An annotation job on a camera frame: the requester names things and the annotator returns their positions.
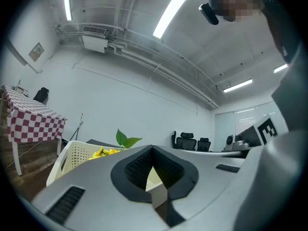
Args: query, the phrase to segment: black vent grille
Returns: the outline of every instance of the black vent grille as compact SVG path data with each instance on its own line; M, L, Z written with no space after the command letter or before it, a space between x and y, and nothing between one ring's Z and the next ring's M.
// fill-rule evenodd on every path
M103 28L98 28L98 27L92 27L92 26L84 26L82 29L82 32L87 32L87 33L95 33L99 35L105 35L106 34L106 29Z
M46 216L63 225L81 199L84 192L84 189L71 187L46 213Z
M224 165L224 164L219 164L216 166L216 168L223 170L223 171L231 172L231 173L237 173L240 170L239 167L233 167L233 166Z

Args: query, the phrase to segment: checkered tablecloth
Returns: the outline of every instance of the checkered tablecloth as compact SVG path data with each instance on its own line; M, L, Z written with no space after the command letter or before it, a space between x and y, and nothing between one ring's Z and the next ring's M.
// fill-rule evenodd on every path
M11 110L7 117L10 142L61 139L65 118L40 102L3 86L3 97Z

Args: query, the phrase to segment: cable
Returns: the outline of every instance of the cable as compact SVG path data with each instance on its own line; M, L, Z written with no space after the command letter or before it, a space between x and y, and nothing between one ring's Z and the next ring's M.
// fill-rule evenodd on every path
M39 143L41 143L41 141L38 142L36 145L34 145L31 149L27 150L25 153L22 153L22 154L20 155L20 157L18 157L18 158L21 158L21 157L22 157L23 155L25 155L27 152L31 151L31 150L32 150L34 147L36 147ZM13 161L10 165L8 165L4 171L6 171L6 170L9 168L9 166L11 166L13 163L14 163L14 161Z

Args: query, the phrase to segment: yellow flower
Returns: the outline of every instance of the yellow flower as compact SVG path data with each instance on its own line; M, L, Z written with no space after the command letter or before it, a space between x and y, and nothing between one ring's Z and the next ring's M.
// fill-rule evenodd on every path
M99 153L102 154L104 152L104 148L101 147Z
M110 154L115 154L115 153L120 152L120 151L118 151L118 150L116 150L116 149L110 149L109 151L110 151Z
M95 157L95 156L100 156L101 154L100 154L100 152L94 152L93 153L93 157Z
M101 155L100 156L96 156L96 155L93 154L93 157L90 157L89 160L92 160L92 159L95 159L95 158L100 158L100 157L102 157L102 156Z
M111 154L115 154L118 153L120 151L116 150L116 149L110 149L110 150L105 150L103 147L100 148L100 150L98 152L94 152L93 156L89 158L89 160L95 159L95 158L100 158L102 156L108 156Z
M118 153L118 152L120 152L120 151L118 151L116 149L104 150L104 155L107 156L107 155L115 154L115 153Z

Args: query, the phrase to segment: black chair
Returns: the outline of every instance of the black chair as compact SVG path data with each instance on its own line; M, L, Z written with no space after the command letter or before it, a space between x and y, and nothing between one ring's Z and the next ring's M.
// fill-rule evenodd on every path
M172 147L173 147L174 149L177 149L177 144L175 143L176 134L177 134L177 132L174 131L174 134L171 135Z
M198 141L198 148L197 151L199 152L208 152L210 148L211 142L208 141L208 138L200 138Z
M192 140L193 133L181 133L181 138L179 137L177 141L175 141L176 134L176 131L174 131L174 134L171 135L172 147L174 149L194 151L197 141Z
M35 95L34 100L43 103L48 97L48 92L49 92L48 89L42 87L41 90L39 90Z
M197 144L197 140L187 139L187 138L177 138L177 149L183 149L188 151L194 151Z

